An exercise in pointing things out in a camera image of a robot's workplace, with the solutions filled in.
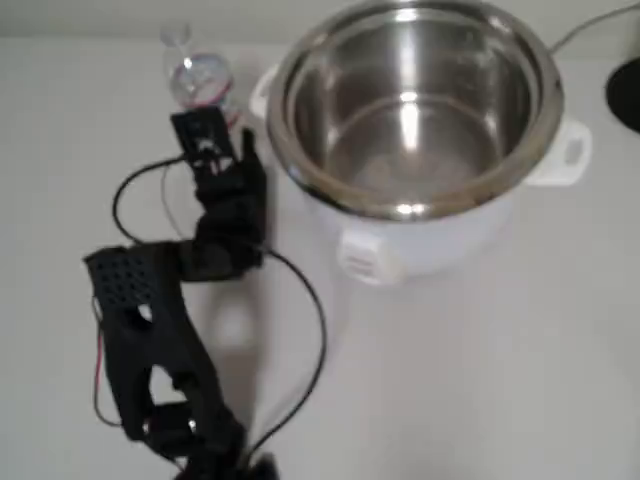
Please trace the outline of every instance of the robotic hand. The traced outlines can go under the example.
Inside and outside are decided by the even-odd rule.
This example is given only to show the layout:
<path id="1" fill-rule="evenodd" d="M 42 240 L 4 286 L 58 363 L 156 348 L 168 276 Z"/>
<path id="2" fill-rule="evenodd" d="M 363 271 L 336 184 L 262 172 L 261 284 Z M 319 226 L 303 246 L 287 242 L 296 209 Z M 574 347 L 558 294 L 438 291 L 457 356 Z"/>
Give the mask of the robotic hand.
<path id="1" fill-rule="evenodd" d="M 129 440 L 172 461 L 186 457 L 179 479 L 275 480 L 270 457 L 251 463 L 255 448 L 246 452 L 245 428 L 224 403 L 180 288 L 181 282 L 237 279 L 262 265 L 268 253 L 266 175 L 253 133 L 243 132 L 239 160 L 217 108 L 171 120 L 204 214 L 193 240 L 143 243 L 130 237 L 137 242 L 132 247 L 104 248 L 85 258 L 101 314 L 106 374 Z M 186 401 L 154 403 L 154 366 L 169 374 Z"/>

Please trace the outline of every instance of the red wire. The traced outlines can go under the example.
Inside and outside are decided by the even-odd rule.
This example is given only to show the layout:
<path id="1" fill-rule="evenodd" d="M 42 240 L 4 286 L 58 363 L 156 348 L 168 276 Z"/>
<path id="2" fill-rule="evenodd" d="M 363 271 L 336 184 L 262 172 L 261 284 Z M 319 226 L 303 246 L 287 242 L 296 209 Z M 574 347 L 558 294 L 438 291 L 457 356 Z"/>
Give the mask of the red wire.
<path id="1" fill-rule="evenodd" d="M 114 422 L 113 420 L 107 419 L 102 414 L 102 411 L 100 410 L 100 404 L 99 404 L 99 398 L 100 398 L 100 371 L 102 370 L 102 355 L 103 355 L 103 349 L 102 349 L 102 326 L 100 325 L 101 319 L 100 319 L 100 315 L 99 315 L 99 313 L 98 313 L 98 311 L 96 309 L 95 299 L 92 300 L 91 306 L 92 306 L 92 309 L 93 309 L 93 315 L 96 318 L 96 323 L 97 323 L 97 328 L 98 328 L 97 348 L 96 348 L 96 366 L 95 366 L 95 371 L 94 371 L 94 375 L 93 375 L 93 410 L 94 410 L 94 412 L 96 414 L 96 417 L 98 417 L 98 420 L 100 420 L 105 425 L 108 425 L 110 427 L 122 427 L 122 424 L 120 422 Z"/>

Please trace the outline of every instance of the power cord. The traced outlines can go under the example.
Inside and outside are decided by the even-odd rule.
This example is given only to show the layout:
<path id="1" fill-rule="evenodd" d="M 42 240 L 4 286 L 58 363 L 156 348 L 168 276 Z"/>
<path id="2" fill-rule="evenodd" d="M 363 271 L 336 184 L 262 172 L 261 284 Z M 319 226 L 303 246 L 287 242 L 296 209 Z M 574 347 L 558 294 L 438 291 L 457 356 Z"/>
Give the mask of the power cord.
<path id="1" fill-rule="evenodd" d="M 129 232 L 124 227 L 122 222 L 120 221 L 120 218 L 119 218 L 119 203 L 120 203 L 120 199 L 121 199 L 124 191 L 126 190 L 126 188 L 133 182 L 133 180 L 135 180 L 136 178 L 140 177 L 141 175 L 143 175 L 145 173 L 149 173 L 149 172 L 152 172 L 152 171 L 160 169 L 160 168 L 164 168 L 163 176 L 161 178 L 161 185 L 160 185 L 160 187 L 161 187 L 160 188 L 160 195 L 161 195 L 161 201 L 162 201 L 162 206 L 163 206 L 164 213 L 165 213 L 165 215 L 167 217 L 167 220 L 169 221 L 169 224 L 172 226 L 172 228 L 174 229 L 174 231 L 178 235 L 178 237 L 179 238 L 184 238 L 184 235 L 182 234 L 181 230 L 177 227 L 177 222 L 175 221 L 175 217 L 171 213 L 171 209 L 169 208 L 169 203 L 168 203 L 167 198 L 166 198 L 166 177 L 167 177 L 167 173 L 168 173 L 169 169 L 173 165 L 181 163 L 184 160 L 185 160 L 184 157 L 176 157 L 176 158 L 172 158 L 172 159 L 168 159 L 168 160 L 163 160 L 163 161 L 160 161 L 160 162 L 150 163 L 148 165 L 145 165 L 145 166 L 137 169 L 133 173 L 131 173 L 120 184 L 120 186 L 118 187 L 118 189 L 116 191 L 116 194 L 113 197 L 112 216 L 113 216 L 113 221 L 114 221 L 116 227 L 118 228 L 118 230 L 125 237 L 127 237 L 129 240 L 133 241 L 136 244 L 145 243 L 143 240 L 141 240 L 140 238 L 138 238 L 137 236 L 135 236 L 131 232 Z M 287 267 L 289 269 L 289 271 L 291 271 L 298 278 L 300 283 L 302 283 L 304 288 L 307 290 L 309 296 L 311 297 L 311 300 L 312 300 L 312 302 L 313 302 L 313 304 L 315 306 L 316 312 L 317 312 L 318 323 L 319 323 L 319 327 L 320 327 L 320 352 L 319 352 L 319 355 L 318 355 L 318 360 L 317 360 L 316 366 L 315 366 L 313 374 L 311 376 L 311 380 L 309 381 L 309 384 L 307 385 L 307 388 L 305 389 L 304 393 L 300 397 L 300 400 L 298 400 L 298 402 L 291 408 L 289 413 L 287 413 L 282 418 L 282 420 L 280 420 L 278 423 L 276 423 L 273 427 L 271 427 L 269 430 L 267 430 L 253 444 L 253 446 L 251 446 L 247 450 L 247 452 L 243 456 L 243 459 L 241 460 L 240 464 L 243 467 L 248 467 L 251 464 L 251 460 L 252 460 L 253 456 L 260 450 L 260 448 L 262 448 L 262 446 L 267 441 L 269 441 L 269 439 L 271 439 L 276 433 L 281 431 L 289 422 L 291 422 L 291 420 L 293 420 L 293 418 L 300 412 L 302 407 L 308 402 L 309 398 L 311 397 L 311 395 L 315 391 L 315 388 L 316 388 L 316 386 L 317 386 L 317 384 L 318 384 L 318 382 L 320 380 L 320 377 L 322 375 L 322 372 L 324 370 L 324 366 L 325 366 L 325 363 L 326 363 L 327 350 L 328 350 L 328 336 L 329 335 L 328 335 L 328 328 L 327 328 L 327 318 L 326 318 L 326 315 L 325 315 L 324 307 L 323 307 L 322 302 L 320 300 L 320 296 L 316 292 L 316 290 L 313 287 L 313 284 L 311 283 L 309 278 L 302 272 L 302 270 L 295 263 L 293 263 L 293 261 L 291 261 L 286 256 L 282 255 L 281 253 L 277 252 L 273 248 L 268 247 L 266 245 L 254 244 L 252 242 L 248 242 L 248 241 L 246 241 L 244 239 L 239 239 L 239 238 L 233 238 L 233 240 L 235 240 L 237 242 L 240 242 L 240 243 L 243 243 L 249 248 L 253 248 L 253 249 L 257 250 L 257 251 L 260 251 L 265 256 L 267 256 L 269 258 L 272 258 L 272 259 L 276 260 L 277 262 L 283 264 L 285 267 Z M 96 315 L 96 320 L 99 321 L 99 317 L 98 317 L 97 311 L 95 309 L 95 304 L 92 304 L 92 305 L 94 307 L 94 315 Z M 96 363 L 97 363 L 96 370 L 99 371 L 100 363 L 99 362 L 96 362 Z M 98 416 L 98 418 L 101 421 L 103 421 L 103 423 L 106 423 L 109 426 L 120 426 L 119 424 L 116 424 L 115 422 L 111 422 L 111 421 L 107 420 L 106 418 L 104 418 L 104 416 L 100 413 L 100 409 L 98 408 L 97 402 L 94 402 L 94 406 L 96 407 L 95 408 L 96 416 Z"/>
<path id="2" fill-rule="evenodd" d="M 587 30 L 588 28 L 600 22 L 603 22 L 605 20 L 609 20 L 611 18 L 633 12 L 634 10 L 640 10 L 640 2 L 636 2 L 627 7 L 616 8 L 614 10 L 603 13 L 602 15 L 595 16 L 593 18 L 590 18 L 589 20 L 586 20 L 583 23 L 578 24 L 573 29 L 571 29 L 564 37 L 562 37 L 560 40 L 558 40 L 556 43 L 554 43 L 551 46 L 550 48 L 551 53 L 553 53 L 554 55 L 558 53 L 565 46 L 567 46 L 567 44 L 570 43 L 576 36 L 578 36 L 583 31 Z"/>
<path id="3" fill-rule="evenodd" d="M 133 173 L 129 174 L 127 178 L 125 178 L 122 183 L 118 186 L 115 195 L 113 196 L 113 201 L 111 202 L 111 217 L 113 222 L 116 225 L 116 228 L 124 235 L 126 238 L 131 240 L 133 243 L 140 245 L 145 243 L 142 239 L 133 235 L 127 228 L 122 224 L 120 220 L 120 200 L 122 199 L 122 195 L 124 191 L 127 189 L 129 184 L 133 182 L 136 178 L 144 175 L 145 173 L 152 172 L 154 170 L 158 170 L 164 167 L 170 167 L 172 165 L 176 165 L 178 163 L 182 163 L 185 161 L 184 156 L 179 156 L 175 158 L 169 158 L 167 160 L 160 160 L 158 162 L 149 163 L 135 170 Z"/>

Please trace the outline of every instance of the white table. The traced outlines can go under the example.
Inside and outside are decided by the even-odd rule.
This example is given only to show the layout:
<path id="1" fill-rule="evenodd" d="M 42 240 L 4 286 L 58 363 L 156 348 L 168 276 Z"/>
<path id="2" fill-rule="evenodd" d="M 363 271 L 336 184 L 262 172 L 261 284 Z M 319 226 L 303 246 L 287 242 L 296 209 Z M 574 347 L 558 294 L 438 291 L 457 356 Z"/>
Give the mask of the white table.
<path id="1" fill-rule="evenodd" d="M 246 95 L 279 47 L 227 50 Z M 0 41 L 0 465 L 4 478 L 169 478 L 173 467 L 91 410 L 95 325 L 81 258 L 122 241 L 116 184 L 177 152 L 155 43 Z M 561 63 L 569 109 L 597 150 L 573 189 L 529 189 L 498 241 L 464 266 L 396 290 L 344 278 L 299 194 L 279 182 L 276 244 L 330 316 L 330 359 L 303 413 L 268 445 L 285 480 L 631 480 L 640 475 L 640 136 L 603 102 L 614 60 Z M 159 176 L 127 194 L 140 235 L 171 230 Z M 169 176 L 196 218 L 184 170 Z M 229 402 L 255 438 L 317 355 L 312 306 L 269 265 L 189 287 Z M 167 387 L 154 385 L 166 394 Z M 115 415 L 105 387 L 104 410 Z"/>

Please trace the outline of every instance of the white wall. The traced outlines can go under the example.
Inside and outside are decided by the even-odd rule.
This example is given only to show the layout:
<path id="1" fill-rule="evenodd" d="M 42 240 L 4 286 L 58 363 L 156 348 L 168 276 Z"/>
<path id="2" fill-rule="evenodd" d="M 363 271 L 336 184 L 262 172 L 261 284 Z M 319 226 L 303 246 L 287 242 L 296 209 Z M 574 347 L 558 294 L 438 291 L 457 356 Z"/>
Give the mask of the white wall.
<path id="1" fill-rule="evenodd" d="M 167 19 L 191 20 L 225 43 L 289 43 L 330 12 L 355 0 L 2 0 L 0 35 L 156 37 Z M 493 0 L 528 22 L 551 43 L 577 22 L 630 0 Z M 591 31 L 575 49 L 593 53 L 612 41 L 628 43 L 637 18 Z"/>

